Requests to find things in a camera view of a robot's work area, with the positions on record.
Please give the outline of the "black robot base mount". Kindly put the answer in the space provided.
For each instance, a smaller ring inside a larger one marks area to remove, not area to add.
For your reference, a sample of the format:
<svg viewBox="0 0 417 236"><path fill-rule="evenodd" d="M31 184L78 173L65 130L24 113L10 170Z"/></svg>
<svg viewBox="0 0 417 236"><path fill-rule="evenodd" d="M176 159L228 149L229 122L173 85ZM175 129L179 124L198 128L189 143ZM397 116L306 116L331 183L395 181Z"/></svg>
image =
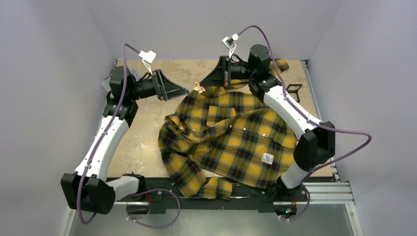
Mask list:
<svg viewBox="0 0 417 236"><path fill-rule="evenodd" d="M208 177L196 193L187 194L170 177L139 177L133 194L117 200L133 214L165 214L168 209L256 210L281 217L296 215L298 204L309 204L303 184L287 189L278 179L265 188L251 187L225 177Z"/></svg>

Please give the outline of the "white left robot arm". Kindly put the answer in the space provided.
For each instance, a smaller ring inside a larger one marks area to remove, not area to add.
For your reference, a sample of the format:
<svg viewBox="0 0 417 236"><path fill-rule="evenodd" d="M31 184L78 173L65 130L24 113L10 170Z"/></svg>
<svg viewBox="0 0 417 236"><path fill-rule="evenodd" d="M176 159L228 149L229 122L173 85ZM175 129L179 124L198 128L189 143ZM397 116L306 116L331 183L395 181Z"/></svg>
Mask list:
<svg viewBox="0 0 417 236"><path fill-rule="evenodd" d="M116 66L110 72L109 86L101 125L89 151L75 171L65 173L60 180L70 209L108 214L123 198L144 199L147 188L142 175L124 174L107 181L111 160L136 116L137 100L156 96L168 101L189 94L160 69L137 79L128 68Z"/></svg>

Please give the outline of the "yellow plaid flannel shirt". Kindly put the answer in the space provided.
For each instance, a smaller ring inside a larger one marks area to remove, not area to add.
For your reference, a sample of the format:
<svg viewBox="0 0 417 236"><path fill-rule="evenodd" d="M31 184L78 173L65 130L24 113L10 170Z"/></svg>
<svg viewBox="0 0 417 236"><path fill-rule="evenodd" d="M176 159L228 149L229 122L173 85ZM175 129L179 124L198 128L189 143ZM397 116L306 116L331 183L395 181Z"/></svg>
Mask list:
<svg viewBox="0 0 417 236"><path fill-rule="evenodd" d="M190 92L165 117L158 147L168 176L187 194L208 177L265 188L293 163L297 138L244 85Z"/></svg>

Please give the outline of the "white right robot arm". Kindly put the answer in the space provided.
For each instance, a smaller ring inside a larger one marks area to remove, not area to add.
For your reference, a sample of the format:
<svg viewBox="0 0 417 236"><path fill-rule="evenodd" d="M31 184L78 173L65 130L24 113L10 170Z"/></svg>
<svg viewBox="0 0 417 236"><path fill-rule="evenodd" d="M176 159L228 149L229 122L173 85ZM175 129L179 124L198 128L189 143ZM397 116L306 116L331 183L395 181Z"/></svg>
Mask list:
<svg viewBox="0 0 417 236"><path fill-rule="evenodd" d="M253 45L246 61L232 61L232 52L220 56L216 68L201 80L200 85L226 88L233 79L247 80L250 92L289 125L298 141L293 163L278 178L276 187L277 196L288 200L314 168L334 156L334 125L314 117L289 95L283 79L278 76L276 61L266 46Z"/></svg>

